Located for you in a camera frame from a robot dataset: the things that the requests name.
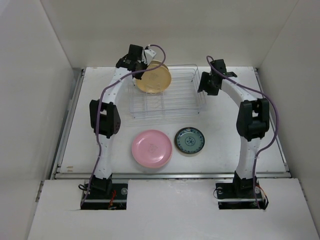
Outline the dark green plate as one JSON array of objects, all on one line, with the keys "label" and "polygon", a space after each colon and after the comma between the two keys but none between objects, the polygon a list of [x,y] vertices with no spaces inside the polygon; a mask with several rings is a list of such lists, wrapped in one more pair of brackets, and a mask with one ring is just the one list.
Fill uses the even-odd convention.
[{"label": "dark green plate", "polygon": [[183,154],[194,155],[205,146],[205,136],[195,127],[184,127],[174,137],[175,147]]}]

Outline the pink plate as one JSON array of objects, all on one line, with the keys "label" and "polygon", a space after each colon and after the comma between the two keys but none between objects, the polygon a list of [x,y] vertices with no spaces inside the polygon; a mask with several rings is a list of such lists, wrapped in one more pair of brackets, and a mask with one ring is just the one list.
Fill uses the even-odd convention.
[{"label": "pink plate", "polygon": [[131,152],[136,162],[142,154],[160,151],[173,151],[173,146],[165,133],[155,129],[140,132],[131,144]]}]

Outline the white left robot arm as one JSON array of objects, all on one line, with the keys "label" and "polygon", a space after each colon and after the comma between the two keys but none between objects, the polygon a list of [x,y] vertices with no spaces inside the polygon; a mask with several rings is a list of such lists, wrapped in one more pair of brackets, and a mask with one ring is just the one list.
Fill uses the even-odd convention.
[{"label": "white left robot arm", "polygon": [[87,187],[83,190],[85,198],[98,195],[104,199],[111,195],[112,136],[118,133],[121,126],[117,104],[128,82],[132,82],[134,78],[141,80],[145,72],[156,69],[148,69],[157,54],[151,47],[158,45],[149,44],[142,47],[131,44],[128,53],[116,63],[109,85],[102,90],[99,99],[93,99],[89,103],[90,124],[98,144],[98,157]]}]

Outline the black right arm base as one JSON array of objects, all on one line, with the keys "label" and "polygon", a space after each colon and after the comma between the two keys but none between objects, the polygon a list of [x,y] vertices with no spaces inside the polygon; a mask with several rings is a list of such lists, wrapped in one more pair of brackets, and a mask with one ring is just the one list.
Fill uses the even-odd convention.
[{"label": "black right arm base", "polygon": [[215,193],[220,210],[266,210],[268,197],[259,188],[256,178],[236,179],[232,182],[217,182]]}]

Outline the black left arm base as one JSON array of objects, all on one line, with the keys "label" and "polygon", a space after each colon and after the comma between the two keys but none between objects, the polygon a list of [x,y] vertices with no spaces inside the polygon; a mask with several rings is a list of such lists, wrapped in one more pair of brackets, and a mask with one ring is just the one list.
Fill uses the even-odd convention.
[{"label": "black left arm base", "polygon": [[114,180],[107,183],[106,191],[90,187],[87,194],[88,181],[79,184],[78,188],[82,191],[80,200],[81,210],[126,210],[127,197],[129,191],[128,181]]}]

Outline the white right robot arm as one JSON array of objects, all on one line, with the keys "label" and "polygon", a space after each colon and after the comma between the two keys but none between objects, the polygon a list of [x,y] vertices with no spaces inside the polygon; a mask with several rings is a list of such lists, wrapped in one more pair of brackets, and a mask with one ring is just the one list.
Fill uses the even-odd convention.
[{"label": "white right robot arm", "polygon": [[235,80],[235,73],[227,72],[223,59],[207,57],[210,72],[203,72],[198,92],[217,96],[219,91],[226,93],[238,107],[236,130],[240,136],[239,162],[230,187],[235,198],[253,198],[257,185],[257,153],[261,139],[270,128],[269,101],[257,98],[252,92],[257,90],[241,85]]}]

